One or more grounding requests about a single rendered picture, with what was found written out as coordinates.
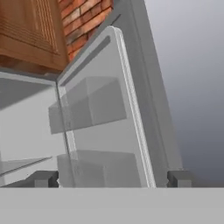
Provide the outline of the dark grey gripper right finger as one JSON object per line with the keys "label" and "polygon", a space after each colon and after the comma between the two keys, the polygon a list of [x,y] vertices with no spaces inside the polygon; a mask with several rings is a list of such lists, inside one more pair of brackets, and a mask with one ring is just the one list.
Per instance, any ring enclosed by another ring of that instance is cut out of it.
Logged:
{"label": "dark grey gripper right finger", "polygon": [[193,176],[189,171],[168,171],[168,187],[191,187],[193,185]]}

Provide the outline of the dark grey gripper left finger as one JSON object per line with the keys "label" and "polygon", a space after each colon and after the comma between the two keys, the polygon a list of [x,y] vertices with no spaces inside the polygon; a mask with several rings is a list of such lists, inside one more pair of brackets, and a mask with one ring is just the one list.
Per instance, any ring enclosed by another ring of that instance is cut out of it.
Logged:
{"label": "dark grey gripper left finger", "polygon": [[28,178],[10,183],[4,187],[21,187],[21,188],[58,188],[59,172],[58,171],[35,171]]}

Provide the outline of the glass fridge shelf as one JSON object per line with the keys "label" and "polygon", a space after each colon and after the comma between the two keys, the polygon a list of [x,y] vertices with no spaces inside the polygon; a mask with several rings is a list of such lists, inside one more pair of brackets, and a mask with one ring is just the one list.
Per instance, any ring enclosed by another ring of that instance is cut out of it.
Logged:
{"label": "glass fridge shelf", "polygon": [[44,162],[48,159],[51,159],[51,157],[10,160],[10,161],[0,162],[0,177],[2,177],[3,175],[9,174],[11,172],[17,171],[19,169]]}

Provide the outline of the translucent fridge door bin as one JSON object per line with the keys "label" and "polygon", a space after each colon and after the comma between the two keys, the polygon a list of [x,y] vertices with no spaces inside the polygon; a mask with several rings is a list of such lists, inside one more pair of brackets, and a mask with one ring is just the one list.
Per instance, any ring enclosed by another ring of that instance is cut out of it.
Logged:
{"label": "translucent fridge door bin", "polygon": [[133,153],[78,150],[57,156],[59,183],[63,187],[141,187]]}
{"label": "translucent fridge door bin", "polygon": [[127,118],[120,82],[115,77],[87,77],[48,109],[52,134]]}

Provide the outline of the grey fridge body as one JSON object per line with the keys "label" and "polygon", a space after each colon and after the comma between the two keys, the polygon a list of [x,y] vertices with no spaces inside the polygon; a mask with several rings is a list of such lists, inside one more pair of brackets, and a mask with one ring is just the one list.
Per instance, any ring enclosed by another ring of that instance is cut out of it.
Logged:
{"label": "grey fridge body", "polygon": [[48,158],[0,177],[0,187],[36,171],[56,171],[66,152],[62,133],[52,134],[48,109],[58,101],[56,77],[0,67],[0,162]]}

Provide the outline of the grey fridge door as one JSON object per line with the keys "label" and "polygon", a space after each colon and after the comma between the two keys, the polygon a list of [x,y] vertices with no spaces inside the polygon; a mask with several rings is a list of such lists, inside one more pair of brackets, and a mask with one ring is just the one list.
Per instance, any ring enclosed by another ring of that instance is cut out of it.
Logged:
{"label": "grey fridge door", "polygon": [[74,187],[181,187],[183,165],[145,0],[120,0],[57,79],[51,132]]}

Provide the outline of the wooden wall cupboard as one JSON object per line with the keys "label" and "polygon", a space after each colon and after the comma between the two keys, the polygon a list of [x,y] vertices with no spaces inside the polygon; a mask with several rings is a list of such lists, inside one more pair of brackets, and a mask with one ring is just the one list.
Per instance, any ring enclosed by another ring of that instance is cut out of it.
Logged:
{"label": "wooden wall cupboard", "polygon": [[59,74],[68,63],[58,0],[0,0],[0,67]]}

